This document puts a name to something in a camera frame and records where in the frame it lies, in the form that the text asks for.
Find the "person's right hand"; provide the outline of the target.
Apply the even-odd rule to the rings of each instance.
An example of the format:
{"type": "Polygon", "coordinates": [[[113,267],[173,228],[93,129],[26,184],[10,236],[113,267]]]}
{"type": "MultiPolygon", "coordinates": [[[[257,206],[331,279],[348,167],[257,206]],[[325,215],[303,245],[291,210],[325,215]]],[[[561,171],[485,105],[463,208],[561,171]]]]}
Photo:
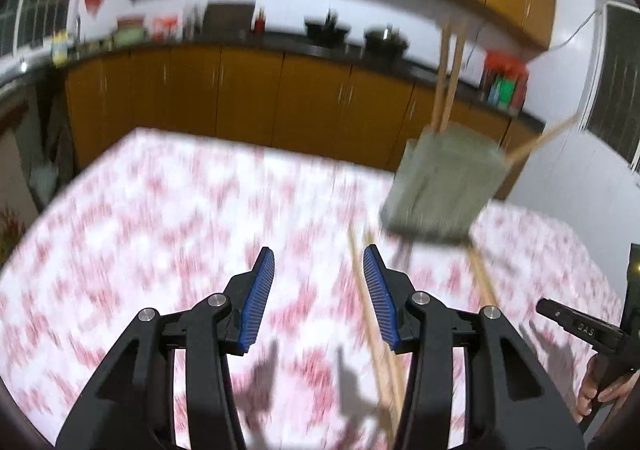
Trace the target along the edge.
{"type": "Polygon", "coordinates": [[[627,373],[616,378],[602,392],[598,392],[599,380],[596,378],[598,359],[598,355],[590,358],[586,373],[582,378],[575,404],[574,420],[576,422],[582,422],[583,418],[590,415],[594,400],[597,400],[599,404],[612,404],[610,416],[613,416],[623,407],[638,382],[639,372],[634,372],[634,374],[627,373]]]}

